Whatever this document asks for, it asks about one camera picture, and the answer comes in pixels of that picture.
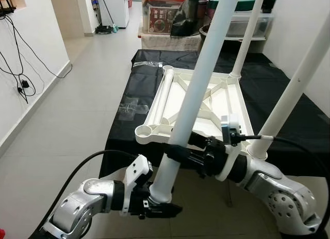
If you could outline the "orange lid storage box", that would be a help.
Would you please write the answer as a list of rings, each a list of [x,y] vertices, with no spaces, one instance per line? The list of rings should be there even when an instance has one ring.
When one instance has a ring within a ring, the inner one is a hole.
[[[175,13],[186,0],[142,0],[142,33],[168,35]]]

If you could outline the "white appliance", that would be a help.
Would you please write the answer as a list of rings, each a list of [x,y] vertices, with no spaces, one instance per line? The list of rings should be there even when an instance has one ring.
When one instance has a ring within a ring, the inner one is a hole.
[[[104,22],[113,23],[125,29],[129,23],[130,0],[102,0],[104,2]]]

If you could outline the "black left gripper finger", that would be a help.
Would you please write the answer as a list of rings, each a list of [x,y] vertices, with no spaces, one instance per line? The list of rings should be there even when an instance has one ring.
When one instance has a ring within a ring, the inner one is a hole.
[[[149,204],[147,218],[174,218],[183,211],[181,206],[173,203]]]

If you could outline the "green pot lid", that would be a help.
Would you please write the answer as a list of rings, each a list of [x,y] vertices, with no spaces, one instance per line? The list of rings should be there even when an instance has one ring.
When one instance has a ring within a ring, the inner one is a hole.
[[[256,0],[238,0],[235,11],[251,11]],[[263,0],[261,4],[262,13],[271,13],[276,0]],[[207,11],[216,10],[219,5],[219,0],[208,0]]]

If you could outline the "white plastic table top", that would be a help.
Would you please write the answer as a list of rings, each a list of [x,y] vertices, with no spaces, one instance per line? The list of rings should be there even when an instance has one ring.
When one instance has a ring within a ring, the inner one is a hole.
[[[152,122],[156,110],[153,109],[153,106],[157,103],[163,78],[158,86],[146,119],[134,130],[135,140],[138,143],[167,143],[175,121],[177,121],[184,95],[191,82],[193,70],[165,65],[162,67],[163,77],[167,68],[174,70],[174,77],[168,94],[167,105],[162,114],[162,120],[160,124],[153,124]],[[254,135],[246,103],[241,92],[240,79],[231,78],[229,74],[214,72],[208,82],[204,100],[201,103],[200,111],[193,126],[193,132],[205,137],[213,136],[221,140],[221,117],[229,114],[237,114],[242,134]]]

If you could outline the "black tablecloth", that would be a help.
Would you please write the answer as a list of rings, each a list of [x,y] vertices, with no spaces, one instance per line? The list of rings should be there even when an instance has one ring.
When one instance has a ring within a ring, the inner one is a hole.
[[[162,81],[162,67],[132,67],[134,62],[156,61],[162,62],[163,67],[170,65],[191,70],[198,57],[196,51],[139,49],[130,61],[129,77],[120,102],[128,97],[138,98],[137,108],[148,112]],[[240,87],[255,132],[259,132],[266,123],[289,81],[284,72],[274,67],[265,55],[247,55]],[[106,149],[146,155],[153,165],[158,165],[163,154],[163,145],[141,144],[135,140],[134,130],[145,119],[146,114],[136,113],[132,121],[120,121],[116,112],[107,136]],[[330,119],[306,95],[295,105],[278,136],[301,144],[316,157],[320,157],[325,165],[329,164]],[[267,161],[278,166],[285,175],[323,176],[313,157],[285,143],[274,142],[267,150],[267,157]]]

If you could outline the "clear tape strip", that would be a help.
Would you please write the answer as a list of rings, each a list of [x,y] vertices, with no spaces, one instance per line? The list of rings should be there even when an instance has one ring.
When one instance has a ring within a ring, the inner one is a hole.
[[[132,67],[139,67],[139,66],[150,66],[150,67],[161,68],[163,67],[163,64],[162,62],[156,62],[156,61],[139,61],[139,62],[134,62],[132,64]]]

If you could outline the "mop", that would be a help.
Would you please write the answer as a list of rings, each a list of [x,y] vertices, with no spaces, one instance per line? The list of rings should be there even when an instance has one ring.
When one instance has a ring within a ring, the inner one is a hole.
[[[98,4],[98,22],[99,25],[96,27],[95,33],[98,35],[108,35],[111,33],[118,32],[118,26],[115,24],[111,11],[109,10],[108,3],[105,0],[96,0]],[[103,10],[107,14],[108,24],[104,24]]]

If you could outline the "clear tape patch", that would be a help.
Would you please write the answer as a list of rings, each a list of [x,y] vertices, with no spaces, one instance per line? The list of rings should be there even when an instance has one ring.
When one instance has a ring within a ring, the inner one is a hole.
[[[132,121],[138,107],[138,98],[124,98],[118,107],[117,116],[120,121]]]

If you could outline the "clear plastic container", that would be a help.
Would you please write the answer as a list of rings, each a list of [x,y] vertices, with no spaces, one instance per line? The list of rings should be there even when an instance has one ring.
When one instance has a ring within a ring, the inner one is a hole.
[[[236,11],[229,25],[226,38],[242,39],[249,25],[250,17],[250,11]],[[260,13],[255,23],[254,40],[264,40],[266,38],[266,31],[273,18],[272,13]]]

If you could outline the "beige cloth covered bench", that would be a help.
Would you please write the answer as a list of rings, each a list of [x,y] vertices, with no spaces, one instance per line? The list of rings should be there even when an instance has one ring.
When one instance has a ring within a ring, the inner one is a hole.
[[[141,39],[142,49],[145,50],[197,51],[202,42],[200,35],[173,37],[165,34],[142,33],[138,37]]]

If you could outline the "black round basin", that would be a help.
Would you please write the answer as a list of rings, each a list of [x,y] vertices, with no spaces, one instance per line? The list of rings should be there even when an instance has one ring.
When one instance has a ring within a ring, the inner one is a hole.
[[[201,41],[198,47],[198,51],[201,51],[201,48],[203,48],[205,44],[208,35],[208,28],[209,25],[204,25],[203,27],[200,28]],[[242,43],[241,40],[226,38],[224,39],[224,43],[222,44],[221,52],[237,53],[240,50],[241,43]]]

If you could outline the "white plastic table leg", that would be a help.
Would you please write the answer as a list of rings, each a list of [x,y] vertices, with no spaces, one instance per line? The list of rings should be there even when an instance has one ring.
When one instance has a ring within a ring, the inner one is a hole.
[[[152,119],[153,124],[160,124],[162,120],[162,114],[167,105],[168,94],[170,92],[170,87],[174,79],[174,70],[172,68],[167,68],[164,72],[164,77],[162,81],[162,86],[159,91],[157,103],[153,106],[155,110],[155,117]]]
[[[238,0],[219,0],[216,13],[208,28],[208,35],[195,68],[188,90],[184,95],[177,121],[168,140],[169,145],[188,146],[188,138],[193,130],[201,103],[212,77],[222,44],[226,37]],[[155,182],[150,187],[150,200],[156,203],[170,203],[172,188],[179,171],[180,163],[163,155],[158,166]]]
[[[316,70],[321,65],[325,53],[330,48],[329,28],[329,15],[326,15],[320,32],[304,58],[302,58],[299,69],[297,69],[294,76],[290,79],[271,114],[267,117],[266,123],[262,126],[258,134],[262,138],[260,140],[252,140],[247,148],[248,153],[252,157],[262,160],[267,158],[267,149],[271,146],[274,136],[279,133],[287,121],[295,105],[299,102],[300,97],[302,97],[307,85],[316,73]]]
[[[264,0],[255,0],[254,6],[251,11],[251,15],[245,29],[245,34],[241,39],[240,49],[236,56],[236,60],[234,62],[233,70],[229,73],[231,78],[240,78],[241,77],[241,70],[243,68],[246,55],[248,54],[250,43],[254,36],[254,31],[256,28],[258,17],[261,13],[262,2]]]

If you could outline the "black bag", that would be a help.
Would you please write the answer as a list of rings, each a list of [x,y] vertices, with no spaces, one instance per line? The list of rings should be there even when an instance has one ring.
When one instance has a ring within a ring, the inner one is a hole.
[[[184,0],[174,15],[170,36],[187,37],[194,34],[198,23],[200,0]]]

